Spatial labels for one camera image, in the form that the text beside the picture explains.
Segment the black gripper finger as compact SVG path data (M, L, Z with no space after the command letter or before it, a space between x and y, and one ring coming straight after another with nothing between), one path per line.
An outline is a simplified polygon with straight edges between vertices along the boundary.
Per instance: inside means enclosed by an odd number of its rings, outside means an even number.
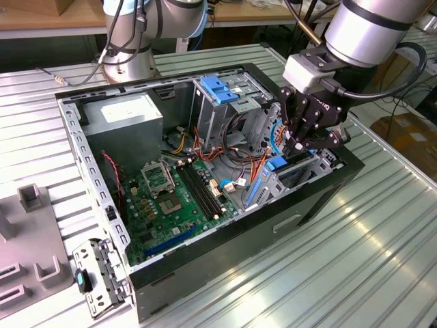
M282 87L279 94L281 119L290 138L286 141L282 153L289 154L295 146L305 138L308 128L305 120L305 111L309 106L309 99L290 87Z
M350 134L340 123L327 128L312 128L299 143L308 150L338 148L350 141Z

